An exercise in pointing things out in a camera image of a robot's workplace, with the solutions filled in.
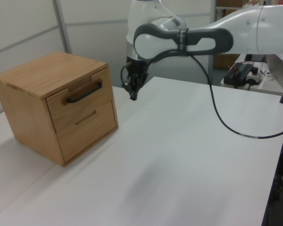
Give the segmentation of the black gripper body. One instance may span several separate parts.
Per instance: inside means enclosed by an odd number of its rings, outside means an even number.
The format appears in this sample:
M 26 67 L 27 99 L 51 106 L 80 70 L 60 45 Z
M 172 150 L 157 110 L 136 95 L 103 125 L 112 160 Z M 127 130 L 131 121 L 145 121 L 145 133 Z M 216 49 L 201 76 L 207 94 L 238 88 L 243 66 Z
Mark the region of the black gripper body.
M 140 59 L 132 59 L 127 58 L 127 62 L 131 63 L 128 67 L 128 76 L 130 82 L 136 82 L 138 78 L 141 78 L 143 75 L 143 82 L 146 81 L 148 77 L 148 72 L 146 66 L 148 65 L 147 62 L 140 60 Z

